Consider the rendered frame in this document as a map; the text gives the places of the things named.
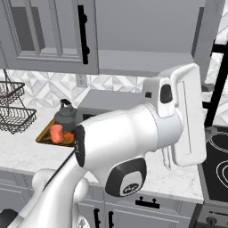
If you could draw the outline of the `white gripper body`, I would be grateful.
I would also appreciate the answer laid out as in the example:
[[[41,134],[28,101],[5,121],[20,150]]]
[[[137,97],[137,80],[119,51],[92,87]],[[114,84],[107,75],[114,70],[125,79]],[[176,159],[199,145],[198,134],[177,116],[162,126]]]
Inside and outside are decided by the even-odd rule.
[[[207,150],[200,67],[191,63],[164,70],[159,75],[170,79],[175,107],[183,117],[182,135],[171,148],[173,160],[180,167],[201,164],[207,157]]]

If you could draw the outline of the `dark grey kettle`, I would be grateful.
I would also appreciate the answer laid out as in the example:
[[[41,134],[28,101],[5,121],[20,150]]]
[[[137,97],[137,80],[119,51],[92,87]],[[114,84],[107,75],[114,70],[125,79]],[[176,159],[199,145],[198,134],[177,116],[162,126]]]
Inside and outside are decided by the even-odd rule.
[[[61,107],[54,115],[55,123],[62,125],[62,129],[66,132],[72,132],[76,127],[77,110],[67,99],[61,99]]]

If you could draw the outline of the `golden brown tray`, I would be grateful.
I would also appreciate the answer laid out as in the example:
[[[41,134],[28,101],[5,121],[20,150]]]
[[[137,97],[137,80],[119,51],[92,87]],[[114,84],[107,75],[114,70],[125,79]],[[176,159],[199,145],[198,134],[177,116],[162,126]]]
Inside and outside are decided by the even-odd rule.
[[[37,143],[43,143],[43,144],[51,144],[55,145],[56,143],[52,141],[51,135],[50,135],[50,127],[55,124],[55,119],[53,118],[49,124],[45,127],[45,129],[40,133],[40,135],[36,138]],[[64,140],[63,142],[57,143],[57,146],[65,146],[65,147],[73,147],[74,142],[72,143],[66,143]]]

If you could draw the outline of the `grey glass-pane cabinet door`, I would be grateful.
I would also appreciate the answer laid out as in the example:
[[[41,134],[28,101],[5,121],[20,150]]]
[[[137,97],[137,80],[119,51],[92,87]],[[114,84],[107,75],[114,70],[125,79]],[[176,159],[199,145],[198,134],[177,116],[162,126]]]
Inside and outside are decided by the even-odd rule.
[[[87,16],[83,63],[77,7]],[[96,74],[94,0],[0,0],[0,68]]]

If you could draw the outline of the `black hob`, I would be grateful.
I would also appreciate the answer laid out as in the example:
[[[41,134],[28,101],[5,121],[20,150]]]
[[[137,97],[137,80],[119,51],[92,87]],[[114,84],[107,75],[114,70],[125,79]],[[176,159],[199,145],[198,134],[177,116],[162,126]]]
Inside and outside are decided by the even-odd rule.
[[[206,149],[207,158],[199,165],[204,200],[228,207],[228,126],[214,126]]]

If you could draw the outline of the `grey microwave oven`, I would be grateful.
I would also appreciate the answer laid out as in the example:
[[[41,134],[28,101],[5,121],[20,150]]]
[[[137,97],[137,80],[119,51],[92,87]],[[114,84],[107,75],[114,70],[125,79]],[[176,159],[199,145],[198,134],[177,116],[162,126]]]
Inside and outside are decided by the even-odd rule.
[[[113,110],[128,110],[141,103],[139,93],[90,90],[77,107],[76,123]]]

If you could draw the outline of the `grey drawer front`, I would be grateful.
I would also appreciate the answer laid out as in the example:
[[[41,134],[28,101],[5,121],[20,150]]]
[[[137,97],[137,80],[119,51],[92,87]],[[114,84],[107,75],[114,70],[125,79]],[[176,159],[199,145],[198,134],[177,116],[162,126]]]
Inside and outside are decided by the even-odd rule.
[[[156,202],[160,204],[160,208],[147,208],[137,206],[135,204],[135,201],[140,199],[141,197],[144,201],[149,202],[152,202],[153,199],[156,199]],[[125,211],[136,210],[141,214],[155,213],[183,218],[191,218],[196,207],[195,202],[185,201],[177,197],[173,198],[172,196],[166,194],[148,191],[139,191],[136,194],[124,198],[112,197],[105,193],[104,200],[106,203],[113,206],[115,209],[120,208]]]

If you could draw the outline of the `grey base cupboard door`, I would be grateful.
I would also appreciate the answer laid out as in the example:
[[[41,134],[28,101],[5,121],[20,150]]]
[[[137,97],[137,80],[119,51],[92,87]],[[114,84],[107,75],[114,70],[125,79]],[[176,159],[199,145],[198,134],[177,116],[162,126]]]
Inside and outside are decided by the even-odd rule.
[[[90,228],[95,228],[94,226],[94,209],[99,208],[99,220],[100,228],[105,228],[104,222],[104,210],[103,210],[103,203],[96,200],[89,200],[85,199],[82,202],[78,203],[78,208],[80,214],[85,218],[85,220],[89,223]]]
[[[109,209],[108,213],[110,211],[114,212],[113,228],[188,228],[190,224],[190,219],[177,216],[155,213],[144,215],[138,211],[120,209]]]

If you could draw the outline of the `orange round item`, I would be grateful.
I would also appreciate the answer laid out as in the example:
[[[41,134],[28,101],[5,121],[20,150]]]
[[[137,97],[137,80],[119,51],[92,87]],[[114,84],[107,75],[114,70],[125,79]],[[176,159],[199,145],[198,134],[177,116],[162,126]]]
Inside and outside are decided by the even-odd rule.
[[[73,143],[74,142],[74,139],[75,139],[75,135],[71,132],[66,132],[63,134],[64,136],[64,141],[66,143]]]

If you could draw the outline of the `orange cup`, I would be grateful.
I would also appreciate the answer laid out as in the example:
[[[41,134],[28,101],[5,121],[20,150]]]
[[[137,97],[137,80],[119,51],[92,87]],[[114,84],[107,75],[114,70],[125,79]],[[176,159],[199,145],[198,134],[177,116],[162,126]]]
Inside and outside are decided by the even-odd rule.
[[[50,127],[50,135],[54,143],[62,143],[64,140],[62,126],[53,125]]]

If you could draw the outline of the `grey base cupboard front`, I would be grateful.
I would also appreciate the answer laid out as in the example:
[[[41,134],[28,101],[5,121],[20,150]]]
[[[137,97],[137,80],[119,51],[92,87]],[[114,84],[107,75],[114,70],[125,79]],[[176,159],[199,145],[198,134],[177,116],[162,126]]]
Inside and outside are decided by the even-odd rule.
[[[32,175],[0,169],[0,211],[6,208],[17,212],[33,195]]]

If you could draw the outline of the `black shelf frame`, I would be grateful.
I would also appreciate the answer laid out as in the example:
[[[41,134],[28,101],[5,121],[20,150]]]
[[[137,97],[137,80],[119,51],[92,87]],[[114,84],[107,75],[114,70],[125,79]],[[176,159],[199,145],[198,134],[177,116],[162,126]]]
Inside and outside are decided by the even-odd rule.
[[[209,127],[213,125],[219,101],[224,90],[225,81],[228,77],[228,42],[225,45],[213,43],[211,53],[222,53],[223,59],[221,61],[220,69],[218,71],[216,83],[212,93],[210,102],[203,102],[202,106],[208,111],[204,126]]]

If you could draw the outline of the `grey wall cabinet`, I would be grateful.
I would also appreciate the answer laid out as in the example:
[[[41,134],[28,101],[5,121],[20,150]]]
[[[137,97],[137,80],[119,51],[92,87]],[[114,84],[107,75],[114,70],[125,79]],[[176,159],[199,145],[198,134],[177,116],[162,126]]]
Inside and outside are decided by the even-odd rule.
[[[153,77],[193,62],[205,0],[95,0],[99,72]]]

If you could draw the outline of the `white wall outlet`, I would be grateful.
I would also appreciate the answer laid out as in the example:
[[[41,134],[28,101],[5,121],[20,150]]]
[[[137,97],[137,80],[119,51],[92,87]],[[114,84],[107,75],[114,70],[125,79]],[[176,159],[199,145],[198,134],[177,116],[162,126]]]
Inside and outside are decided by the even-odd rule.
[[[77,87],[87,88],[87,77],[85,74],[76,74]]]

